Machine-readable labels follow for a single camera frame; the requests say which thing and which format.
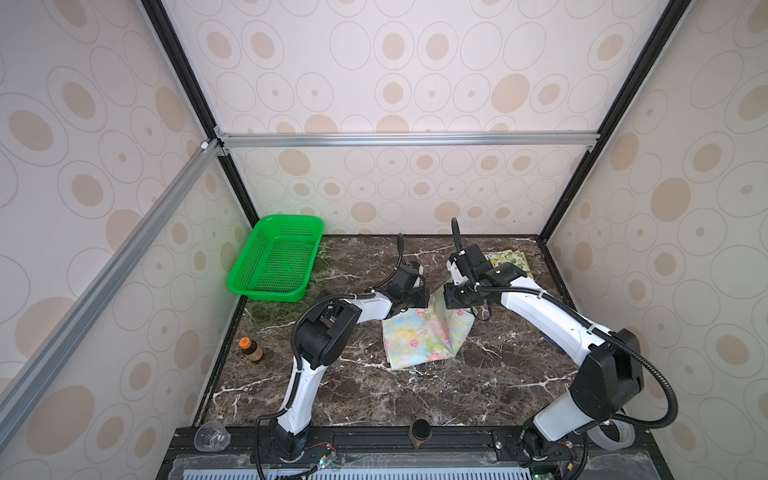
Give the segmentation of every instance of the green plastic basket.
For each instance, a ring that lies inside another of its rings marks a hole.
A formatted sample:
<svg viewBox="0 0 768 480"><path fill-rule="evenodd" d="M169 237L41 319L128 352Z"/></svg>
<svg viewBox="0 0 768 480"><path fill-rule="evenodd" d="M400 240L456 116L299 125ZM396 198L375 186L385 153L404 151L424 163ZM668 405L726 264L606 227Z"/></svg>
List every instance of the green plastic basket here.
<svg viewBox="0 0 768 480"><path fill-rule="evenodd" d="M298 302L304 297L323 237L323 221L307 215L269 215L256 223L227 286L252 300Z"/></svg>

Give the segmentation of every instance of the clear plastic cup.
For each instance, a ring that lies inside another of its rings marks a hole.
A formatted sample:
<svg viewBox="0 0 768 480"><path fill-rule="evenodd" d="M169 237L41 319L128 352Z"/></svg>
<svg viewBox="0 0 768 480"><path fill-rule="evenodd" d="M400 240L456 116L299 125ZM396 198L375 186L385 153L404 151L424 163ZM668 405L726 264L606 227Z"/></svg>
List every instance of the clear plastic cup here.
<svg viewBox="0 0 768 480"><path fill-rule="evenodd" d="M194 446L201 452L220 452L230 444L232 435L219 422L205 422L194 434Z"/></svg>

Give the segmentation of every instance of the red wire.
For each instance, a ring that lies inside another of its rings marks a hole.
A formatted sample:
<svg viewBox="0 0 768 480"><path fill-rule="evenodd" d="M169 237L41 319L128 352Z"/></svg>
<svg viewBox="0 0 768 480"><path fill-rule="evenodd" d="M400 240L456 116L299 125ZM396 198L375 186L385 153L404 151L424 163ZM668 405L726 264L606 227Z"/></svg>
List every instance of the red wire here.
<svg viewBox="0 0 768 480"><path fill-rule="evenodd" d="M316 443L315 445L312 445L311 447L308 447L308 449L314 449L315 447L325 447L325 448L327 448L329 450L333 450L334 452L336 451L336 449L333 448L333 445L330 442Z"/></svg>
<svg viewBox="0 0 768 480"><path fill-rule="evenodd" d="M573 462L576 461L576 455L574 455L574 451L571 447L568 445L565 445L563 442L558 442L560 445L563 445L566 449L571 450L571 464L573 465ZM558 462L558 472L560 471L560 462ZM560 478L565 478L565 474L562 473Z"/></svg>

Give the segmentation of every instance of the small jar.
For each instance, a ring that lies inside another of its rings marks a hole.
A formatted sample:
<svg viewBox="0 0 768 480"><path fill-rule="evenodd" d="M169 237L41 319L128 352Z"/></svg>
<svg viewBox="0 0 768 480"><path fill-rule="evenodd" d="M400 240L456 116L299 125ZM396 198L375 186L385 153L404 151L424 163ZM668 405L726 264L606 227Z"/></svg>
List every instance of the small jar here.
<svg viewBox="0 0 768 480"><path fill-rule="evenodd" d="M243 352L245 358L249 359L251 362L258 362L264 355L264 351L261 349L261 347L247 336L244 336L240 339L239 345L240 351Z"/></svg>

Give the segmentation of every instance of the vent grille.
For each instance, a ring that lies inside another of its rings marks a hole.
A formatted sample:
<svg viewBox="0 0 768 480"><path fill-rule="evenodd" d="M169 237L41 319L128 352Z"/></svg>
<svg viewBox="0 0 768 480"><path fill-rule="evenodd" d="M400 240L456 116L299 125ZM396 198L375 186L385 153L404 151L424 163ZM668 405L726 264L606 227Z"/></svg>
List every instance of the vent grille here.
<svg viewBox="0 0 768 480"><path fill-rule="evenodd" d="M270 470L267 480L301 473L303 470ZM531 480L527 468L344 468L339 472L321 470L312 480ZM259 480L255 469L186 470L184 480Z"/></svg>

